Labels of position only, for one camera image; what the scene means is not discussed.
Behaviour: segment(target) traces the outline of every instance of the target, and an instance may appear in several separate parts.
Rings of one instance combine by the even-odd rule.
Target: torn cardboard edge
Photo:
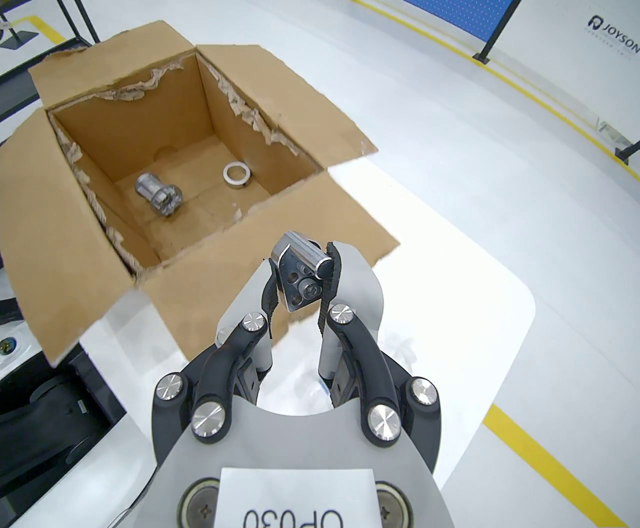
[[[88,95],[83,95],[82,97],[74,99],[73,101],[63,103],[59,106],[56,106],[48,110],[47,116],[49,117],[49,122],[51,123],[51,126],[54,129],[54,132],[56,133],[58,143],[60,144],[62,152],[67,158],[67,163],[70,169],[72,170],[72,173],[74,174],[81,189],[83,190],[84,195],[90,207],[92,208],[94,214],[96,215],[98,221],[100,222],[100,225],[102,226],[107,238],[109,239],[109,242],[111,243],[113,248],[116,250],[116,252],[120,256],[124,264],[129,268],[129,271],[134,275],[136,284],[139,284],[140,282],[142,282],[144,278],[154,268],[163,267],[163,265],[166,265],[167,263],[173,261],[179,255],[185,252],[188,252],[191,248],[186,248],[185,250],[181,251],[178,255],[172,257],[171,259],[168,259],[167,263],[161,262],[160,265],[151,267],[151,268],[145,268],[144,266],[142,266],[140,262],[137,260],[137,258],[131,252],[127,251],[123,247],[122,242],[124,240],[124,237],[122,236],[122,234],[119,233],[119,231],[117,231],[115,228],[108,225],[104,209],[102,208],[100,203],[98,203],[97,196],[95,192],[93,192],[93,190],[91,189],[91,186],[90,186],[91,178],[89,178],[89,176],[77,166],[77,162],[83,156],[82,150],[80,149],[80,146],[76,142],[69,139],[67,135],[63,132],[60,124],[58,123],[55,117],[55,114],[65,108],[69,108],[70,106],[73,106],[75,104],[79,104],[81,102],[94,99],[94,98],[99,98],[104,100],[122,100],[122,101],[134,101],[134,100],[142,99],[145,96],[145,92],[148,92],[150,90],[155,90],[158,87],[160,80],[164,77],[164,75],[167,72],[172,70],[183,69],[182,61],[185,58],[193,57],[193,56],[196,56],[197,60],[206,66],[209,73],[216,80],[218,89],[222,93],[224,93],[225,96],[227,97],[229,106],[231,107],[235,116],[236,117],[240,116],[242,121],[247,123],[255,132],[261,133],[267,145],[272,145],[273,143],[281,143],[285,147],[287,147],[294,156],[298,156],[301,152],[301,149],[295,143],[293,143],[293,141],[291,141],[284,133],[280,132],[279,130],[274,130],[270,128],[270,126],[267,124],[265,119],[260,114],[259,109],[251,108],[246,103],[246,101],[242,97],[240,97],[237,90],[234,88],[233,84],[229,82],[229,80],[227,80],[225,76],[222,75],[218,70],[216,70],[213,64],[209,63],[198,52],[192,52],[192,53],[182,55],[177,59],[171,60],[171,62],[165,64],[162,67],[152,68],[151,77],[148,81],[139,81],[137,83],[129,84],[121,88],[112,89],[112,90],[103,90],[101,92],[95,92],[95,93],[90,93]],[[301,184],[304,181],[306,181],[306,179],[303,179],[300,182],[295,183],[293,186],[285,189],[284,191],[281,191],[281,193],[290,191],[290,189],[292,188],[296,188],[298,184]],[[267,199],[265,203],[270,202],[272,198],[278,195],[271,196],[271,198]],[[261,207],[261,205],[262,204],[254,205],[251,209],[249,209],[249,211],[246,213],[245,216],[250,215],[254,211],[258,210]],[[234,218],[234,223],[237,223],[241,219],[242,219],[242,216],[238,218]],[[196,245],[202,243],[204,240],[214,237],[216,234],[218,233],[213,233],[205,237],[202,241],[198,242]]]

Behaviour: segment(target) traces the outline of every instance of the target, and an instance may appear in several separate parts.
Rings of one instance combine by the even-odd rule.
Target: round bolt head
[[[395,440],[402,429],[398,413],[384,404],[379,404],[369,409],[367,422],[371,432],[385,442]]]
[[[195,483],[183,495],[179,507],[180,528],[211,528],[218,504],[217,479]]]
[[[411,382],[411,393],[422,405],[433,405],[438,399],[438,391],[424,378],[417,378]]]
[[[410,512],[402,494],[391,484],[376,482],[382,528],[408,528]]]
[[[215,435],[225,424],[225,408],[217,401],[206,401],[193,413],[191,430],[200,438]]]
[[[337,304],[329,310],[329,316],[338,324],[347,324],[353,320],[353,310],[345,304]]]
[[[178,374],[167,374],[156,385],[156,396],[169,401],[178,396],[182,390],[182,378]]]
[[[248,332],[257,332],[266,322],[267,320],[260,312],[251,312],[243,317],[242,326]]]
[[[216,345],[218,347],[222,346],[234,330],[235,328],[233,326],[225,326],[222,328],[216,336]]]

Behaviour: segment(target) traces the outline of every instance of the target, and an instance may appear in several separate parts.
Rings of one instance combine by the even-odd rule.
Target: white label
[[[373,471],[223,468],[214,528],[381,528]]]

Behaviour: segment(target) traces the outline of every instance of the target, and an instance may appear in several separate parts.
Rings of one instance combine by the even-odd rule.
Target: cardboard box flap
[[[376,147],[337,106],[257,45],[199,45],[197,50],[251,106],[259,106],[321,166],[371,154]]]
[[[38,109],[0,147],[6,272],[50,361],[132,286]]]
[[[309,214],[309,204],[322,206]],[[397,246],[326,172],[274,196],[242,222],[155,270],[142,284],[187,359],[215,341],[220,317],[289,229],[305,233],[323,247],[334,240],[352,244],[371,265]],[[273,321],[275,339],[284,335],[288,322],[289,315],[280,306]]]
[[[50,55],[29,73],[43,105],[51,108],[104,90],[149,65],[192,49],[188,40],[159,20],[77,52]]]

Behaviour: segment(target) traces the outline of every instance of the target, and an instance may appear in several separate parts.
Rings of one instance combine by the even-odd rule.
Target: cardboard box
[[[259,46],[194,47],[153,22],[31,76],[44,108],[0,148],[0,246],[51,361],[132,287],[197,356],[289,229],[351,243],[371,264],[396,245],[326,171],[374,145]],[[243,189],[222,179],[234,160],[252,171]],[[173,216],[135,193],[143,171],[181,188]]]

